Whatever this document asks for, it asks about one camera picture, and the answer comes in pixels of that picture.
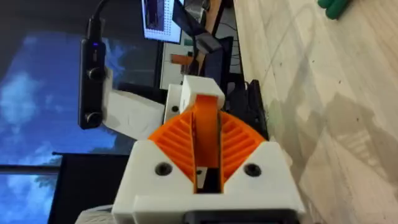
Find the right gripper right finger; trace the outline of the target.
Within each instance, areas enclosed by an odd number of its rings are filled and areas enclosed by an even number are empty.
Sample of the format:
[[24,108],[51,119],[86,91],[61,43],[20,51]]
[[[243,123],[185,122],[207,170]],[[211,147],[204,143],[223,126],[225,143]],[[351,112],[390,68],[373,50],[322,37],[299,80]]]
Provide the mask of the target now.
[[285,155],[240,119],[221,115],[221,184],[224,194],[260,191],[264,195],[297,195]]

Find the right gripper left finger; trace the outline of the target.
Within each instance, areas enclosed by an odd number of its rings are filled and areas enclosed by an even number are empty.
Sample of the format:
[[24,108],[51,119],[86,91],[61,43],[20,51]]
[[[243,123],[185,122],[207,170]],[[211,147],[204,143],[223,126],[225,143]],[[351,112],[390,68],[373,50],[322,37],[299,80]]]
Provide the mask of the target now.
[[193,115],[186,111],[137,141],[121,180],[115,218],[181,218],[196,208]]

